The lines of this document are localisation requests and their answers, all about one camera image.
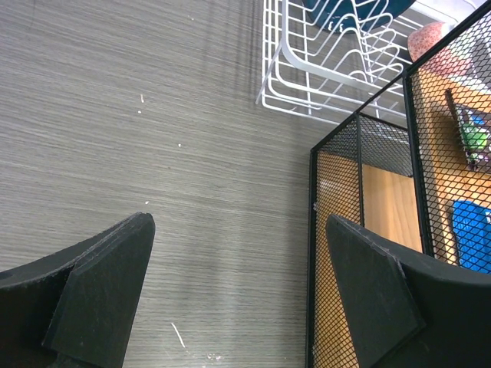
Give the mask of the purple candy bag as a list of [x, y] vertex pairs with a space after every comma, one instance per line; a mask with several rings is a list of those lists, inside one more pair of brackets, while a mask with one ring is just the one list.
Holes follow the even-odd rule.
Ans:
[[451, 89], [445, 91], [445, 98], [458, 127], [468, 169], [490, 174], [490, 114], [457, 103]]

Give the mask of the blue candy bag long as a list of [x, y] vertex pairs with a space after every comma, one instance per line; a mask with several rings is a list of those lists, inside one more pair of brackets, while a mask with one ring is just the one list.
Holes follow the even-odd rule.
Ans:
[[452, 229], [459, 266], [490, 273], [490, 209], [467, 200], [452, 206]]

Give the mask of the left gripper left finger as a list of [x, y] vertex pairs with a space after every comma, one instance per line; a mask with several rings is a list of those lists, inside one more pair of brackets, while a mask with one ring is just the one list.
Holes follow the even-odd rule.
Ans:
[[138, 212], [1, 272], [3, 367], [121, 367], [155, 235]]

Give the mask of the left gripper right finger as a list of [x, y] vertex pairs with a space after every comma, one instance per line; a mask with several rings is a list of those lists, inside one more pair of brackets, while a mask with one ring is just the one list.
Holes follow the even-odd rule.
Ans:
[[339, 215], [326, 235], [361, 367], [488, 367], [490, 276], [438, 261]]

